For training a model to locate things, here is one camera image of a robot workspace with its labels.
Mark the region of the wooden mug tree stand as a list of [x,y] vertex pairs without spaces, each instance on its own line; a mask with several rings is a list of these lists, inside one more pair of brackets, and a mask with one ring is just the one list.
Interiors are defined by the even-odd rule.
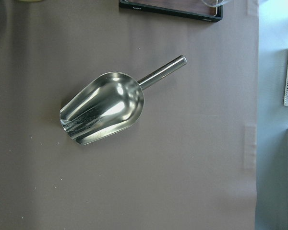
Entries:
[[42,0],[18,0],[18,1],[22,1],[22,2],[39,2]]

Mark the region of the mirror tray with glasses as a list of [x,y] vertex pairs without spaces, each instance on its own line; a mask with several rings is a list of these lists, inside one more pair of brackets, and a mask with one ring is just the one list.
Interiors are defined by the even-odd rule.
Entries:
[[136,11],[216,23],[223,19],[223,7],[210,7],[201,0],[119,0],[119,7]]

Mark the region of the metal ice scoop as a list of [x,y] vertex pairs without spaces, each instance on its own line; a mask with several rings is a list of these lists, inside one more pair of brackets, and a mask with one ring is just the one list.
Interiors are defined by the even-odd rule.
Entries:
[[60,123],[80,145],[113,135],[132,126],[144,107],[144,89],[186,65],[180,55],[140,80],[122,72],[102,74],[60,110]]

